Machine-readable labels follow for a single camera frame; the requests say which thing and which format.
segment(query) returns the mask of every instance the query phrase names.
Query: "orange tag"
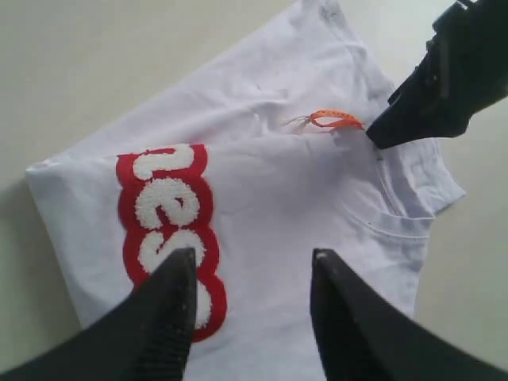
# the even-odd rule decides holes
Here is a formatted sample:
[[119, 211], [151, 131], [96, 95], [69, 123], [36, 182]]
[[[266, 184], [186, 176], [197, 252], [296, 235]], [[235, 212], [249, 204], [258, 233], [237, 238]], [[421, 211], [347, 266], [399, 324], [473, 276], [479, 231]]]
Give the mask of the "orange tag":
[[[322, 117], [332, 117], [332, 118], [336, 118], [338, 120], [333, 121], [331, 123], [322, 124], [322, 123], [318, 122], [318, 119], [322, 118]], [[353, 115], [343, 113], [342, 111], [339, 111], [339, 110], [331, 110], [331, 109], [318, 110], [315, 113], [311, 114], [309, 119], [310, 119], [310, 122], [313, 125], [316, 125], [317, 127], [327, 127], [327, 128], [331, 128], [331, 129], [340, 129], [343, 127], [353, 127], [355, 129], [362, 129], [362, 130], [364, 129], [361, 121], [356, 119]]]

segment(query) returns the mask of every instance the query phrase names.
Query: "white table surface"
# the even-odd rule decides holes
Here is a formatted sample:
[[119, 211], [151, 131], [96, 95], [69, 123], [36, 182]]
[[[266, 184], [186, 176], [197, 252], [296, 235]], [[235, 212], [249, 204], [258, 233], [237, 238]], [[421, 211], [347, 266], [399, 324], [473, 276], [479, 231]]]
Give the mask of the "white table surface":
[[[261, 26], [289, 0], [0, 2], [0, 370], [79, 329], [23, 179]], [[399, 84], [452, 0], [342, 0]], [[508, 103], [474, 118], [444, 155], [468, 196], [433, 225], [418, 320], [508, 368]]]

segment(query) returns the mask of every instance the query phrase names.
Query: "red patch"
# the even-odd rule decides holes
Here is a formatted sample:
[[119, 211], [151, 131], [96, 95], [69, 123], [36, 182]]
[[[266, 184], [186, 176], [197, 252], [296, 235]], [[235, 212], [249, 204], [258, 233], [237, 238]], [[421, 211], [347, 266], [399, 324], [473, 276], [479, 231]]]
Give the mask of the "red patch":
[[[166, 242], [179, 229], [187, 229], [196, 233], [203, 243], [205, 256], [198, 267], [198, 280], [208, 290], [212, 308], [207, 324], [201, 329], [196, 329], [194, 333], [194, 342], [198, 342], [212, 336], [221, 328], [225, 320], [227, 300], [224, 284], [215, 274], [219, 265], [219, 247], [215, 233], [210, 227], [214, 211], [213, 195], [208, 183], [202, 177], [208, 163], [208, 155], [202, 144], [192, 145], [190, 148], [194, 151], [194, 160], [189, 167], [184, 169], [155, 170], [152, 172], [152, 177], [147, 180], [136, 177], [133, 166], [138, 157], [161, 153], [175, 154], [178, 151], [178, 148], [164, 148], [141, 154], [120, 155], [116, 170], [122, 186], [118, 211], [126, 230], [123, 258], [125, 270], [134, 283], [134, 289], [138, 288], [150, 276], [140, 262], [141, 243], [148, 233], [153, 231], [162, 233], [164, 242]], [[156, 214], [162, 226], [158, 229], [145, 229], [141, 226], [136, 215], [137, 198], [144, 187], [154, 179], [179, 179], [197, 195], [198, 216], [190, 224], [178, 227], [171, 223], [171, 218], [159, 206], [156, 208]], [[181, 198], [177, 197], [175, 200], [183, 206]]]

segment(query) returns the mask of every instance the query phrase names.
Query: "t-shirt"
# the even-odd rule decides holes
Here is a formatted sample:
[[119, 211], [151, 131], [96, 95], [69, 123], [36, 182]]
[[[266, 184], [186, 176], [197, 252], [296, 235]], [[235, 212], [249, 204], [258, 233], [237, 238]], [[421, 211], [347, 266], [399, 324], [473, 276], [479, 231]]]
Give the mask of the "t-shirt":
[[186, 246], [198, 265], [188, 379], [324, 378], [309, 314], [315, 247], [411, 315], [430, 224], [464, 194], [437, 142], [380, 151], [359, 130], [283, 127], [323, 108], [369, 125], [392, 90], [335, 2], [301, 0], [30, 167], [83, 326]]

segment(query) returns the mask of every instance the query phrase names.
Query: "white fabric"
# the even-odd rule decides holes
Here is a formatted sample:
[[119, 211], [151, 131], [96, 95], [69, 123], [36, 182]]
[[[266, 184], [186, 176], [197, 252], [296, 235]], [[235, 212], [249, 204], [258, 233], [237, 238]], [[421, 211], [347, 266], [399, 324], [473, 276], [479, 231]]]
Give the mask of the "white fabric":
[[[197, 249], [227, 300], [220, 328], [192, 348], [188, 379], [323, 378], [309, 316], [314, 247], [335, 249], [411, 315], [430, 224], [464, 194], [436, 141], [380, 152], [361, 131], [281, 133], [285, 121], [323, 108], [368, 125], [392, 90], [335, 2], [301, 0], [177, 86], [30, 167], [83, 325], [132, 291], [125, 247], [137, 250], [136, 271], [149, 273], [182, 245]], [[119, 217], [124, 197], [132, 203]], [[124, 247], [129, 226], [139, 246]], [[206, 282], [198, 329], [216, 307]]]

